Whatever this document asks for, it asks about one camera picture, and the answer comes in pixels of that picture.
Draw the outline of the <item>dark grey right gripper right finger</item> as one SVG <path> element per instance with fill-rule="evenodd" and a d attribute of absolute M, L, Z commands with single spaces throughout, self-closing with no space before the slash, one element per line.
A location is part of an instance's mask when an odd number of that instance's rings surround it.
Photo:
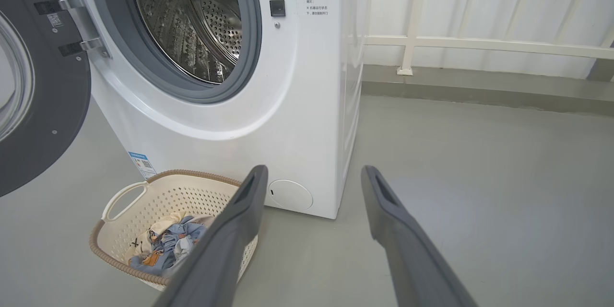
<path fill-rule="evenodd" d="M 381 172 L 366 165 L 360 182 L 370 233 L 386 251 L 398 307 L 478 307 Z"/>

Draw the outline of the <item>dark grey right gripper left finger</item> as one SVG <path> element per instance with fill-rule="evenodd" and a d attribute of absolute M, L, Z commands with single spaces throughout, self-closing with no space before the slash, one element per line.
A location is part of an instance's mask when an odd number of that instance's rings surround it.
<path fill-rule="evenodd" d="M 268 168 L 252 168 L 153 307 L 232 307 L 246 246 L 258 235 Z"/>

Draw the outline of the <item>blue cartoon-print garment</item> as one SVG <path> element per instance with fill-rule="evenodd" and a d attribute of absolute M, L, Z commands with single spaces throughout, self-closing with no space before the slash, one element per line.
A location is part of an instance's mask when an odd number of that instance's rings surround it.
<path fill-rule="evenodd" d="M 125 254 L 127 265 L 139 272 L 169 278 L 205 235 L 208 230 L 206 222 L 211 219 L 206 215 L 204 217 L 187 215 L 179 224 L 170 226 L 153 243 L 151 254 L 135 255 L 131 258 Z"/>

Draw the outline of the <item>cream and blue cartoon garment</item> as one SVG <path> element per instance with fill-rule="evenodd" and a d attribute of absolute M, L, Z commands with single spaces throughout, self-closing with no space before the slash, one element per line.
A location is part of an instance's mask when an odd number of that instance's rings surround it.
<path fill-rule="evenodd" d="M 186 211 L 173 212 L 163 216 L 158 222 L 152 224 L 144 233 L 138 235 L 130 245 L 126 255 L 131 258 L 135 255 L 147 256 L 152 253 L 153 243 L 172 225 L 179 224 L 187 216 Z"/>

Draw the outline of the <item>black round glass washer door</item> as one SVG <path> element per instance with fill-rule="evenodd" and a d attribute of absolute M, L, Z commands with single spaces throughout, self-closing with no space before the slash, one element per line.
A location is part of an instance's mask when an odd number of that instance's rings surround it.
<path fill-rule="evenodd" d="M 0 0 L 0 197 L 70 147 L 91 97 L 83 38 L 60 0 Z"/>

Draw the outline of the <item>white front-load washing machine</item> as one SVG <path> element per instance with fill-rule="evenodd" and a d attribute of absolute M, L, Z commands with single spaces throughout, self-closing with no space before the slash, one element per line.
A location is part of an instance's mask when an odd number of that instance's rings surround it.
<path fill-rule="evenodd" d="M 299 213 L 335 219 L 356 128 L 371 0 L 330 0 L 329 15 L 307 16 L 284 0 L 273 18 L 260 0 L 261 53 L 247 86 L 228 101 L 182 101 L 153 86 L 124 58 L 95 0 L 87 0 L 111 59 L 90 51 L 92 97 L 127 152 L 156 172 L 190 169 L 242 179 L 268 167 L 269 186 L 300 183 L 313 205 Z"/>

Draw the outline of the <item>grey rubber door gasket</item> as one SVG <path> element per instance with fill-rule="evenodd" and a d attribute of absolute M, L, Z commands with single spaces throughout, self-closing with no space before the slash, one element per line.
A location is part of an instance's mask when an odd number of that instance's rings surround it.
<path fill-rule="evenodd" d="M 214 104 L 228 101 L 252 80 L 261 53 L 260 0 L 237 0 L 243 28 L 240 55 L 222 84 L 200 82 L 180 71 L 149 36 L 135 0 L 95 0 L 107 32 L 124 58 L 161 91 L 182 101 Z"/>

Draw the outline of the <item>perforated steel washer drum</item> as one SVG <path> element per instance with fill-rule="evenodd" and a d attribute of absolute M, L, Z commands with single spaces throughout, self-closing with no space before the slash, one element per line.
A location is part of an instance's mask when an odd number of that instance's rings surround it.
<path fill-rule="evenodd" d="M 135 0 L 158 49 L 180 71 L 222 84 L 236 66 L 243 28 L 238 0 Z"/>

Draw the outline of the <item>silver metal door hinge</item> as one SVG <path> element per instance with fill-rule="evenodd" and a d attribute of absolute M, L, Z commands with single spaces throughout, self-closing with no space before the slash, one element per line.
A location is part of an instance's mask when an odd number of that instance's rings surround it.
<path fill-rule="evenodd" d="M 62 10 L 68 11 L 74 19 L 82 40 L 79 47 L 82 50 L 97 52 L 104 59 L 111 59 L 105 38 L 101 35 L 100 26 L 91 14 L 91 7 L 87 0 L 59 0 Z"/>

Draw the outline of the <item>cream perforated laundry basket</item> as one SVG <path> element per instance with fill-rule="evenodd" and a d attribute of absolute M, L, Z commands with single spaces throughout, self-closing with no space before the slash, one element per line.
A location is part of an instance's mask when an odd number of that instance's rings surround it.
<path fill-rule="evenodd" d="M 89 236 L 90 250 L 108 265 L 162 291 L 167 278 L 129 266 L 145 233 L 155 223 L 187 215 L 205 216 L 206 226 L 210 226 L 240 185 L 232 178 L 180 169 L 131 184 L 107 203 Z"/>

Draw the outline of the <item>round white filter cover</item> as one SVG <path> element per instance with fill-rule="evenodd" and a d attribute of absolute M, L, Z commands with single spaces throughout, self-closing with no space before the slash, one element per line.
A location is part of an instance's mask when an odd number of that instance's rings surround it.
<path fill-rule="evenodd" d="M 304 211 L 313 205 L 313 196 L 305 187 L 291 180 L 275 180 L 268 187 L 269 196 L 279 207 Z"/>

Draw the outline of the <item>blue energy label sticker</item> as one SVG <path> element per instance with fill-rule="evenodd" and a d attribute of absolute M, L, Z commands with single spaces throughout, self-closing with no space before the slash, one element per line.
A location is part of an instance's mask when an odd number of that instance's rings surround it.
<path fill-rule="evenodd" d="M 151 162 L 144 154 L 129 152 L 129 156 L 135 163 L 144 179 L 149 179 L 156 175 L 156 170 L 151 165 Z"/>

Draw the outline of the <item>white metal railing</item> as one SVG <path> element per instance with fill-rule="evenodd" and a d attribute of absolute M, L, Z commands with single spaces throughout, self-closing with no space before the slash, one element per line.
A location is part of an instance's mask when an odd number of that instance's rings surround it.
<path fill-rule="evenodd" d="M 520 8 L 525 5 L 526 1 L 527 0 L 516 0 L 504 39 L 466 38 L 463 36 L 473 0 L 466 1 L 458 36 L 420 36 L 417 32 L 423 16 L 424 0 L 412 0 L 411 5 L 408 7 L 410 16 L 405 35 L 366 35 L 365 43 L 371 46 L 403 47 L 404 51 L 401 66 L 397 69 L 397 74 L 403 76 L 410 76 L 413 74 L 412 61 L 416 47 L 494 50 L 614 60 L 614 47 L 611 47 L 611 43 L 614 42 L 614 24 L 607 32 L 603 43 L 598 47 L 566 45 L 560 42 L 561 36 L 563 36 L 570 23 L 570 16 L 577 10 L 579 0 L 571 0 L 559 27 L 559 31 L 555 36 L 554 43 L 511 40 L 509 34 L 517 24 Z"/>

